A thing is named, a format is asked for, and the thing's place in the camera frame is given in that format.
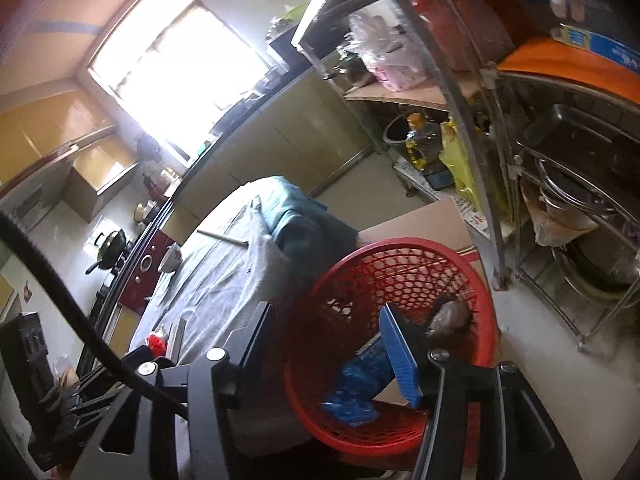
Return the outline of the person's left hand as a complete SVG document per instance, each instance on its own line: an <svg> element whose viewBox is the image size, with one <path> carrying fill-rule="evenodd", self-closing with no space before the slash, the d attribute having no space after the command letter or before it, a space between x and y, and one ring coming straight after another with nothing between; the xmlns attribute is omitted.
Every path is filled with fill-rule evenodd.
<svg viewBox="0 0 640 480"><path fill-rule="evenodd" d="M66 367L56 375L56 385L58 388L70 388L79 382L76 370L73 367Z"/></svg>

